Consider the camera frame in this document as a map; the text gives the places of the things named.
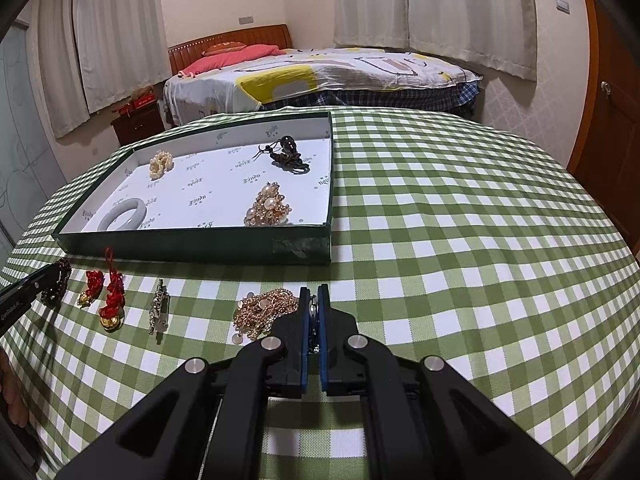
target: silver brooch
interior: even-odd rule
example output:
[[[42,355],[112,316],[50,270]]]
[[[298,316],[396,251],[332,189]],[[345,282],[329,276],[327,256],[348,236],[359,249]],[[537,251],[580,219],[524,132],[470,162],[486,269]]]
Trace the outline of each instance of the silver brooch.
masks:
[[[160,280],[158,288],[154,294],[154,299],[149,309],[149,333],[164,332],[167,326],[167,310],[169,303],[169,294],[166,291],[166,287]]]

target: pearl brooch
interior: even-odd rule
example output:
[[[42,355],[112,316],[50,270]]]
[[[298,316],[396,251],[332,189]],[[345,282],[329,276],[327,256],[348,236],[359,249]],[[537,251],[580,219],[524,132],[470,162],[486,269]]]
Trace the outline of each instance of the pearl brooch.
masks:
[[[291,208],[288,204],[282,203],[284,195],[278,193],[279,189],[280,185],[277,182],[267,182],[255,198],[254,205],[246,212],[244,225],[252,227],[287,222]]]
[[[157,152],[149,162],[149,176],[151,180],[157,180],[165,171],[174,168],[174,156],[169,152]]]

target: green box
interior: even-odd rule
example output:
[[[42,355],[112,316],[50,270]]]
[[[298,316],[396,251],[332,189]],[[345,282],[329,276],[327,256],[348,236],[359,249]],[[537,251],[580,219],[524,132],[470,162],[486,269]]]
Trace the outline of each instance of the green box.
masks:
[[[250,156],[257,153],[257,145],[284,135],[296,140],[303,160],[310,165],[307,174],[283,170],[268,154]],[[152,181],[148,162],[157,150],[172,153],[175,167]],[[328,264],[333,159],[329,112],[204,126],[125,151],[76,201],[52,236],[67,253],[83,256],[101,257],[110,247],[117,258],[129,260]],[[289,223],[245,227],[238,219],[252,206],[256,189],[263,181],[276,178],[284,202],[289,202],[289,194],[294,200]],[[105,216],[111,203],[131,198],[131,194],[146,203],[147,216],[140,228],[96,231],[98,217]]]

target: pink pillow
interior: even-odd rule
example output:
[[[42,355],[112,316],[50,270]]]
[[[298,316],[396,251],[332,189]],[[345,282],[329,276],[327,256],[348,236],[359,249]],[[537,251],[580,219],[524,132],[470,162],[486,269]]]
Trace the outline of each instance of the pink pillow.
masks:
[[[191,63],[184,70],[178,72],[178,77],[194,77],[209,70],[232,66],[243,61],[253,61],[265,56],[279,56],[286,54],[284,50],[276,45],[249,45],[242,50],[236,52],[225,52],[224,54],[216,54],[215,56],[205,56]]]

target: metal bolt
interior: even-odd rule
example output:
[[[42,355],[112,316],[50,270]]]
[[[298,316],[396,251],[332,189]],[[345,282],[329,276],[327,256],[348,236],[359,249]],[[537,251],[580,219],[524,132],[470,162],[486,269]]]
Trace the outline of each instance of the metal bolt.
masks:
[[[364,348],[369,340],[360,334],[354,334],[347,339],[347,343],[351,348]]]
[[[199,374],[204,370],[206,365],[207,364],[203,361],[203,359],[194,357],[185,362],[184,369],[187,370],[190,374]]]
[[[316,297],[312,296],[311,300],[309,301],[309,315],[313,319],[316,317],[317,313],[318,313],[318,302],[316,300]]]
[[[260,345],[265,350],[275,350],[277,348],[280,348],[281,344],[282,344],[282,341],[280,341],[280,338],[275,337],[273,335],[270,335],[269,337],[265,337],[262,341],[260,341]]]
[[[430,355],[424,360],[424,367],[431,372],[439,372],[444,368],[444,361],[437,355]]]
[[[604,92],[604,95],[609,97],[611,95],[611,85],[606,81],[600,83],[600,89]]]

